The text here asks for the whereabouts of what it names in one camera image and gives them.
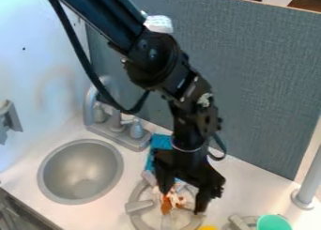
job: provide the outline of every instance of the teal cup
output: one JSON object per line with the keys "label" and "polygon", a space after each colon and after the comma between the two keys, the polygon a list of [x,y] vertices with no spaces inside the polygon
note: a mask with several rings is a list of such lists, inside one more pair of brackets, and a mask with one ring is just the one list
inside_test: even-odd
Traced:
{"label": "teal cup", "polygon": [[257,230],[292,230],[290,223],[279,215],[262,216],[256,226]]}

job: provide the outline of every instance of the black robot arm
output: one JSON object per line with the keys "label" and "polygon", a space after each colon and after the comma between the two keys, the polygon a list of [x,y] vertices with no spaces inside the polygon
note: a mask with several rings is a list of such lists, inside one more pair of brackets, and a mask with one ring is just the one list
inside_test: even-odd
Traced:
{"label": "black robot arm", "polygon": [[[58,0],[49,1],[102,97],[125,113],[134,112],[124,111],[102,88]],[[199,188],[195,213],[205,211],[210,199],[221,197],[225,182],[206,157],[208,140],[212,136],[225,151],[216,134],[221,129],[221,120],[210,84],[190,65],[187,54],[171,35],[152,32],[144,26],[145,17],[130,0],[60,1],[97,29],[109,40],[109,45],[123,55],[124,69],[133,83],[146,91],[159,91],[168,100],[174,118],[174,150],[156,152],[156,178],[163,193],[171,189],[175,177]]]}

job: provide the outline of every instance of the orange object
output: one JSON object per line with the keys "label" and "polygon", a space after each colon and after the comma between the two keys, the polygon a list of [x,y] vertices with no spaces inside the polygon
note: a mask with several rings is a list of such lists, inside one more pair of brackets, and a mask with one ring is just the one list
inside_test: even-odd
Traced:
{"label": "orange object", "polygon": [[198,230],[219,230],[219,228],[211,225],[211,226],[201,226],[200,228],[198,228]]}
{"label": "orange object", "polygon": [[160,211],[162,215],[168,214],[172,210],[172,203],[169,197],[164,196],[162,198],[162,204],[160,206]]}

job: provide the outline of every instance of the gray fabric panel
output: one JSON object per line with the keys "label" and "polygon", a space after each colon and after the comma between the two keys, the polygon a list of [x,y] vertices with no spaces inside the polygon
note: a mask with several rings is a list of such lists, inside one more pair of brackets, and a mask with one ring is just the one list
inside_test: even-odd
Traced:
{"label": "gray fabric panel", "polygon": [[[132,0],[174,22],[191,63],[211,82],[229,154],[294,179],[321,109],[321,15],[239,0]],[[121,102],[142,94],[106,41],[88,31],[97,70],[121,84]],[[171,128],[157,94],[141,116]]]}

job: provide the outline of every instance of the silver sink basin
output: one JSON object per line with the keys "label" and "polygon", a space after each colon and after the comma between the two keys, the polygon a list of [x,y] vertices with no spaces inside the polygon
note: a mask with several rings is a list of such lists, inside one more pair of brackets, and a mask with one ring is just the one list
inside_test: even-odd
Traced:
{"label": "silver sink basin", "polygon": [[78,140],[46,157],[38,170],[38,185],[57,203],[85,204],[110,191],[123,169],[122,157],[113,146],[99,140]]}

